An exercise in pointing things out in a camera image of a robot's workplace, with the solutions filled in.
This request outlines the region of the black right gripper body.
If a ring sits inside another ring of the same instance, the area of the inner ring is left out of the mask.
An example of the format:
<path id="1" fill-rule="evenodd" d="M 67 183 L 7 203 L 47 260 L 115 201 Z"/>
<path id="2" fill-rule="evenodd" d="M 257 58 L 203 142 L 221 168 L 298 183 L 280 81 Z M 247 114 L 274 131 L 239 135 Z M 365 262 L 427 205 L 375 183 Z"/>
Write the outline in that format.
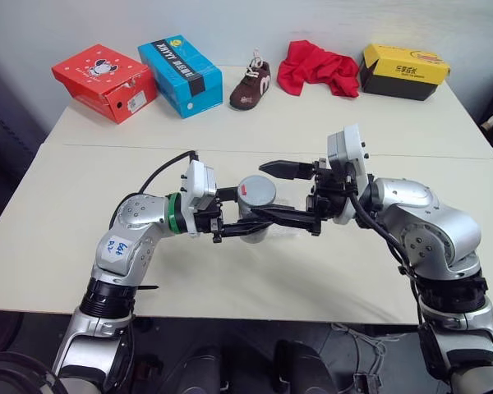
<path id="1" fill-rule="evenodd" d="M 314 186 L 307 196 L 306 210 L 316 221 L 332 219 L 337 224 L 347 224 L 354 215 L 350 196 L 354 194 L 352 169 L 339 162 L 327 167 L 324 158 L 314 161 L 312 175 Z"/>

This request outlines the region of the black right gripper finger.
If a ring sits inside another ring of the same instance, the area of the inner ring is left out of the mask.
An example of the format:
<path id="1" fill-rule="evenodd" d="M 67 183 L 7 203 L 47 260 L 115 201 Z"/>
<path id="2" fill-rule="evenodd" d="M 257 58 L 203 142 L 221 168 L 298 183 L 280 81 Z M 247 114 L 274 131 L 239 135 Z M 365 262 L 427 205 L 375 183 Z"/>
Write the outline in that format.
<path id="1" fill-rule="evenodd" d="M 300 163 L 288 160 L 274 160 L 261 164 L 259 170 L 273 177 L 285 180 L 310 180 L 315 175 L 312 163 Z"/>
<path id="2" fill-rule="evenodd" d="M 273 224 L 306 230 L 313 236 L 321 234 L 321 219 L 313 212 L 284 205 L 264 205 L 251 208 L 251 212 Z"/>

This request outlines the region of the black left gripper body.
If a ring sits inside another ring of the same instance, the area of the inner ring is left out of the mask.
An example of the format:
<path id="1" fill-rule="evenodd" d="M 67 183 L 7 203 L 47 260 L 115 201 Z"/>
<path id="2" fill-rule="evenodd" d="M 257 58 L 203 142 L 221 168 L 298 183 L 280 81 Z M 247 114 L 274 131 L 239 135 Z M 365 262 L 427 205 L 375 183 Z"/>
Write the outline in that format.
<path id="1" fill-rule="evenodd" d="M 195 236 L 201 234 L 212 235 L 215 244 L 221 243 L 223 238 L 223 212 L 220 198 L 213 199 L 205 209 L 194 212 L 196 226 Z"/>

